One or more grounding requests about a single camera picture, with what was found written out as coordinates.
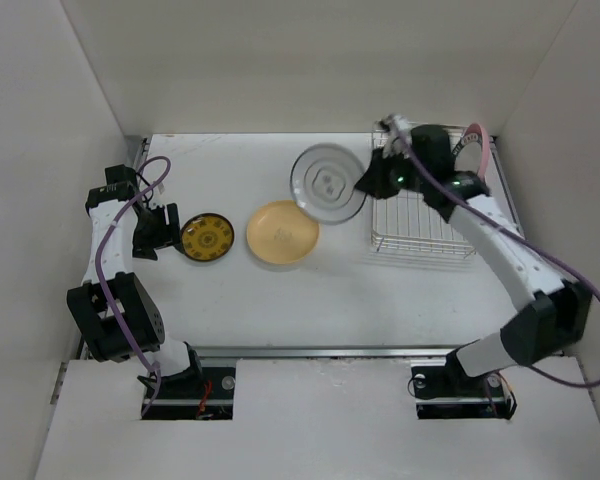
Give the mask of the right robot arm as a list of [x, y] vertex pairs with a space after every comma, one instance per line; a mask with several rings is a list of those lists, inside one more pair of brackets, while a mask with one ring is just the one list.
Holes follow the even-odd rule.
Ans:
[[473, 123], [458, 141], [436, 124], [412, 127], [386, 118], [384, 143], [373, 149], [356, 189], [375, 199], [403, 190], [424, 203], [471, 244], [506, 289], [515, 315], [496, 332], [451, 351], [441, 376], [457, 394], [511, 366], [534, 367], [578, 343], [588, 320], [591, 287], [538, 252], [501, 211], [486, 184], [492, 159], [486, 129]]

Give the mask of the white patterned plate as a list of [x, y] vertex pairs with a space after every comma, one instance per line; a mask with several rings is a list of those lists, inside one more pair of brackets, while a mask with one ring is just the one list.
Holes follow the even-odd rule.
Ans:
[[348, 222], [364, 206], [366, 195], [355, 188], [364, 173], [363, 163], [349, 149], [333, 143], [312, 145], [292, 166], [292, 199], [320, 224]]

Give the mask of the yellow wooden plate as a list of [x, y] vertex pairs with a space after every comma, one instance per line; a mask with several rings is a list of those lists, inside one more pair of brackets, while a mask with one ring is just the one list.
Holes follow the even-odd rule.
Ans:
[[278, 200], [260, 207], [246, 226], [246, 241], [259, 260], [276, 266], [296, 264], [318, 244], [320, 225], [292, 200]]

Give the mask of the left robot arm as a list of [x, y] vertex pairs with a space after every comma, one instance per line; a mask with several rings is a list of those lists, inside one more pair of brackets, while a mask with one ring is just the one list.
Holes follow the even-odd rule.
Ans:
[[193, 396], [204, 382], [199, 357], [169, 336], [133, 269], [135, 259], [156, 261], [158, 250], [181, 245], [178, 208], [145, 200], [131, 167], [108, 167], [105, 178], [86, 200], [91, 252], [81, 285], [67, 292], [68, 308], [95, 360], [121, 363], [142, 352], [178, 394]]

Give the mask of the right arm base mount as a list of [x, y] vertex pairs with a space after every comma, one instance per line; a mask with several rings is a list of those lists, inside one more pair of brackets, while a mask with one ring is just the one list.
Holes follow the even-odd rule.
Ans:
[[499, 373], [457, 383], [442, 364], [414, 362], [407, 383], [419, 420], [497, 419], [509, 421], [518, 402]]

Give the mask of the small brown plate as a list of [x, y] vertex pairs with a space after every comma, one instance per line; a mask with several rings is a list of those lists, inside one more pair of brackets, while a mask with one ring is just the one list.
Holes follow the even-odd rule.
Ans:
[[234, 240], [233, 225], [226, 217], [202, 213], [181, 227], [179, 251], [195, 262], [213, 262], [230, 251]]

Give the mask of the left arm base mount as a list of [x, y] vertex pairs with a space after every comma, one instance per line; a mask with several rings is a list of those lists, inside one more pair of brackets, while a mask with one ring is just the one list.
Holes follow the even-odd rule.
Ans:
[[163, 377], [156, 398], [153, 376], [139, 376], [145, 387], [142, 420], [228, 421], [233, 419], [236, 369], [227, 366], [194, 367]]

